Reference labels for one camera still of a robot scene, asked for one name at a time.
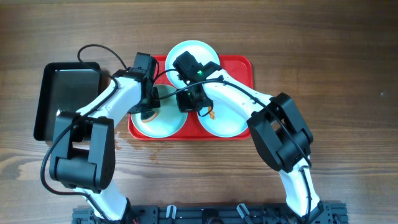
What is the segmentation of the orange green sponge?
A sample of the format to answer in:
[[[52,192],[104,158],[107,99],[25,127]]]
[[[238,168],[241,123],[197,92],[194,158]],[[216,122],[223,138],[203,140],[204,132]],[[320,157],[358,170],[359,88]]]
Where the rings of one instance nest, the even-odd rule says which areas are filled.
[[[141,121],[143,123],[148,123],[150,121],[152,121],[153,119],[155,119],[158,115],[158,112],[154,111],[154,110],[149,110],[149,111],[144,111],[141,113]]]

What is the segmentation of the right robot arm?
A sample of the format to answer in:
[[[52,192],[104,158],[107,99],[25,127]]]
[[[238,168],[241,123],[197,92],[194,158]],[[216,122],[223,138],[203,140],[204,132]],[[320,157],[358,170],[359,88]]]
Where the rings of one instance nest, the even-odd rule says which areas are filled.
[[[234,79],[214,62],[202,65],[188,51],[173,62],[194,100],[200,93],[231,109],[243,119],[261,159],[282,179],[287,206],[304,222],[319,216],[310,169],[313,135],[293,99],[285,93],[260,93]]]

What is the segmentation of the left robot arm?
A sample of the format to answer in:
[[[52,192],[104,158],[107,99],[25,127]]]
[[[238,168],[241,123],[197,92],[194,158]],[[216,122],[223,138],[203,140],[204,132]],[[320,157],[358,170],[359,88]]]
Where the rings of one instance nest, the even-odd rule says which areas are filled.
[[[158,108],[153,68],[127,68],[111,75],[111,83],[91,103],[76,112],[62,111],[55,120],[53,143],[40,170],[45,179],[60,182],[64,195],[79,195],[91,205],[93,221],[134,223],[130,201],[113,181],[116,165],[114,129],[125,114]]]

